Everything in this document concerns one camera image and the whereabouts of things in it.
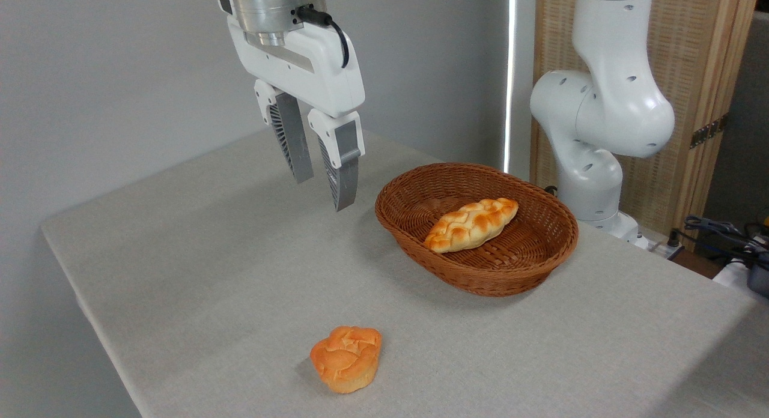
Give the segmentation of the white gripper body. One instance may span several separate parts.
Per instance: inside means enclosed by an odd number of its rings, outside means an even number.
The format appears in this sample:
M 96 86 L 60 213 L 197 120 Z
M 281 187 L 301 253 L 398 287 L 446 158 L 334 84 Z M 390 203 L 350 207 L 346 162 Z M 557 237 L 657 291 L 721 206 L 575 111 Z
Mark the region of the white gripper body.
M 351 40 L 304 18 L 325 0 L 217 0 L 245 70 L 331 117 L 365 101 Z

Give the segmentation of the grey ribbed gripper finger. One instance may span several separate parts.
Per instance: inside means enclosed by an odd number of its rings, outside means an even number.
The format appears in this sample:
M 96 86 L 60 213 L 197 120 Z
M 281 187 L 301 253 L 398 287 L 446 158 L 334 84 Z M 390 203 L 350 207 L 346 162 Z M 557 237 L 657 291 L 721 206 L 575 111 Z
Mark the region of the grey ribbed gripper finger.
M 310 111 L 309 125 L 318 136 L 335 210 L 354 204 L 358 184 L 358 159 L 365 155 L 360 116 L 352 112 L 338 119 Z
M 264 122 L 274 131 L 294 179 L 298 183 L 311 179 L 314 172 L 299 102 L 260 79 L 255 81 L 254 90 Z

